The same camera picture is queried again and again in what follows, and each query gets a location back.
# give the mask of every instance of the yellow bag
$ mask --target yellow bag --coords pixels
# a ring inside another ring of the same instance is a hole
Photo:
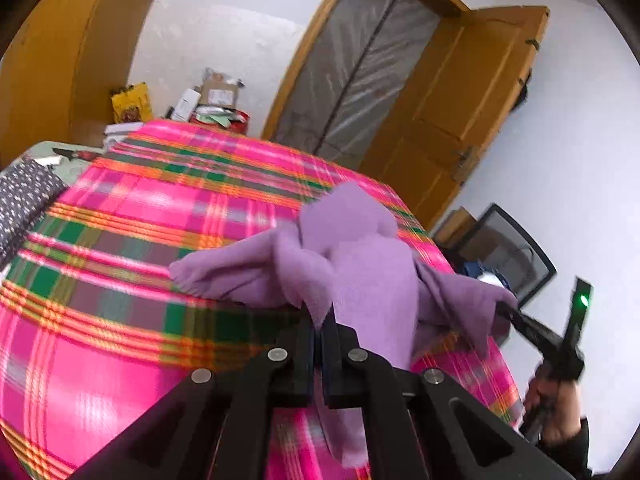
[[[146,83],[129,86],[111,96],[113,119],[116,123],[146,123],[154,118]]]

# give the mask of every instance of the wooden door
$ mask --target wooden door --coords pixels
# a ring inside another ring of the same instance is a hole
[[[546,7],[492,7],[441,20],[360,166],[393,187],[425,229],[507,117],[548,15]]]

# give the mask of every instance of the door frame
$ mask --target door frame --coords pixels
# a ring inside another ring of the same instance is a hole
[[[298,80],[298,76],[305,66],[306,59],[316,44],[316,40],[322,33],[324,24],[331,16],[331,13],[338,4],[338,1],[339,0],[323,0],[318,7],[318,10],[316,10],[316,13],[311,18],[311,22],[306,28],[305,35],[302,37],[302,40],[300,40],[300,44],[298,45],[282,82],[280,83],[278,93],[271,104],[271,110],[269,111],[267,120],[262,128],[262,133],[260,134],[260,138],[262,140],[269,140],[275,134],[284,108],[291,96],[291,93],[293,92],[296,81]],[[420,1],[441,16],[460,16],[462,12],[470,10],[462,0]]]

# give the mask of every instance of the transparent plastic sheet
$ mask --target transparent plastic sheet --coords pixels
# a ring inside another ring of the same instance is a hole
[[[302,69],[274,140],[311,153],[392,0],[340,0]]]
[[[357,170],[440,17],[418,0],[397,0],[347,90],[318,155]]]

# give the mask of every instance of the plaid bedsheet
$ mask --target plaid bedsheet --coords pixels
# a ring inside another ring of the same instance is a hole
[[[30,474],[62,480],[192,368],[226,370],[274,343],[293,309],[250,310],[181,293],[167,265],[296,217],[355,180],[399,235],[450,270],[393,192],[269,142],[154,121],[96,160],[28,236],[0,289],[0,426]],[[506,421],[519,398],[491,342],[480,361],[455,334],[420,359]],[[365,479],[331,459],[312,408],[278,410],[266,477]]]

